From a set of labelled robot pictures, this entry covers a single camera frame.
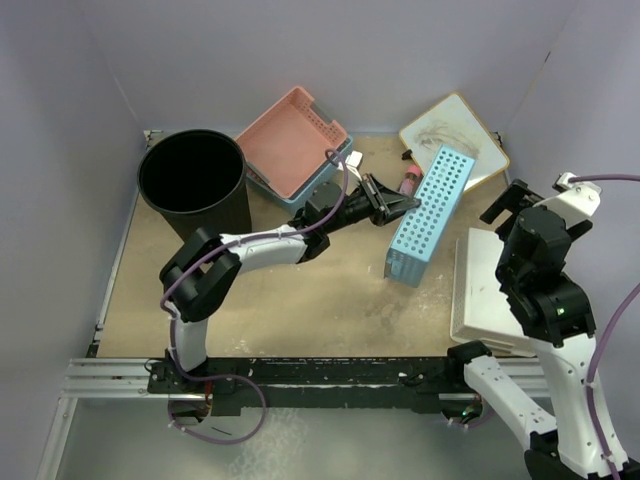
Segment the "large black ribbed bin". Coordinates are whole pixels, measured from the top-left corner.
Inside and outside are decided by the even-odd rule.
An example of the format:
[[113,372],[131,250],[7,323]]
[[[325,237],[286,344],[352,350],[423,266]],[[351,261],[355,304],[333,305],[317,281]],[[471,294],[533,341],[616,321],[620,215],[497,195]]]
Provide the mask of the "large black ribbed bin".
[[164,138],[145,154],[137,183],[147,205],[182,240],[201,227],[252,231],[245,156],[223,133],[196,129]]

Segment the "light blue basket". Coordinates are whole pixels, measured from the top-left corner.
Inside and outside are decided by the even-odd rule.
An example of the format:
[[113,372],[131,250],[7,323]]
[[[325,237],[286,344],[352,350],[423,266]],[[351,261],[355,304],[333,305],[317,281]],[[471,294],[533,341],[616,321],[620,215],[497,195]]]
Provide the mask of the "light blue basket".
[[337,170],[336,157],[324,155],[332,144],[319,135],[268,133],[237,141],[247,160],[250,187],[290,214]]
[[420,205],[406,212],[387,250],[384,277],[416,288],[464,193],[475,160],[443,145],[414,192]]

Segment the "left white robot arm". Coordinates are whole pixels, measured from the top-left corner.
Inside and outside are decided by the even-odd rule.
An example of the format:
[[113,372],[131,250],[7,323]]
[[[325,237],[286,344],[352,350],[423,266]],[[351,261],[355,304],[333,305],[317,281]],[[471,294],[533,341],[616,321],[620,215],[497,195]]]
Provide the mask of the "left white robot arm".
[[205,373],[208,320],[238,276],[311,261],[330,246],[331,233],[363,220],[385,226],[421,204],[371,174],[351,193],[347,185],[320,185],[289,222],[272,230],[220,234],[201,227],[163,267],[160,308],[169,315],[170,378],[182,391],[194,392],[219,377]]

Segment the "white perforated basket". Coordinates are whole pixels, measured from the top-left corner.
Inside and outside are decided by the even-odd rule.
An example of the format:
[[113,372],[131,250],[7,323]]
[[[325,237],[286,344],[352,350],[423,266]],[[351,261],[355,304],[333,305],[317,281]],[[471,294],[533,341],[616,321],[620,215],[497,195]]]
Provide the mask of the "white perforated basket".
[[496,354],[533,357],[529,339],[509,309],[495,277],[502,242],[471,228],[456,242],[450,337],[457,343],[482,341]]

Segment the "light blue bottom basket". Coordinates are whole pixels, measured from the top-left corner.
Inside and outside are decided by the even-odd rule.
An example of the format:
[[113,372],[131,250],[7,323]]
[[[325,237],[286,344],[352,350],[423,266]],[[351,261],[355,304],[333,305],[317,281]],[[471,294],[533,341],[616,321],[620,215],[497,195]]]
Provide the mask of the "light blue bottom basket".
[[324,155],[332,144],[319,135],[268,133],[237,141],[247,160],[250,187],[290,214],[337,170],[336,157]]

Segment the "pink perforated basket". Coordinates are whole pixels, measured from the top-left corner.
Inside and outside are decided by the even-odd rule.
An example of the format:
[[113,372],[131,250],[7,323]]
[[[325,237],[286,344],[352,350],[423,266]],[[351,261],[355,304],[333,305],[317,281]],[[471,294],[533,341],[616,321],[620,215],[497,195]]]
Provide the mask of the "pink perforated basket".
[[290,199],[339,147],[346,130],[296,86],[236,138],[250,171],[277,196]]

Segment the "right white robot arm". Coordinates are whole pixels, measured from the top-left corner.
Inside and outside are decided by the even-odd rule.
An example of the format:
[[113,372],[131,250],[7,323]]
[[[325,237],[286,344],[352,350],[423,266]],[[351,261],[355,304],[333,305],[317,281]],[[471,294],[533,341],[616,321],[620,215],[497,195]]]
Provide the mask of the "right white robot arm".
[[587,294],[564,271],[572,244],[593,226],[601,189],[569,172],[554,188],[542,198],[515,180],[480,217],[490,224],[510,214],[496,230],[503,249],[495,277],[539,361],[553,410],[503,374],[480,341],[448,350],[445,380],[489,404],[519,441],[531,478],[636,479],[639,463],[621,445],[599,381],[604,340]]

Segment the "light blue top basket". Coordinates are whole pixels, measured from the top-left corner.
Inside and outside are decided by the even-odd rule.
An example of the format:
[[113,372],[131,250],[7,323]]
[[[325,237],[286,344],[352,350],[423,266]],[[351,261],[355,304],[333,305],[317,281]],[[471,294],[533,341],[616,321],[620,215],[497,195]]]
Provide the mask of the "light blue top basket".
[[475,160],[443,145],[414,192],[420,205],[406,212],[387,250],[384,277],[416,288],[464,193]]

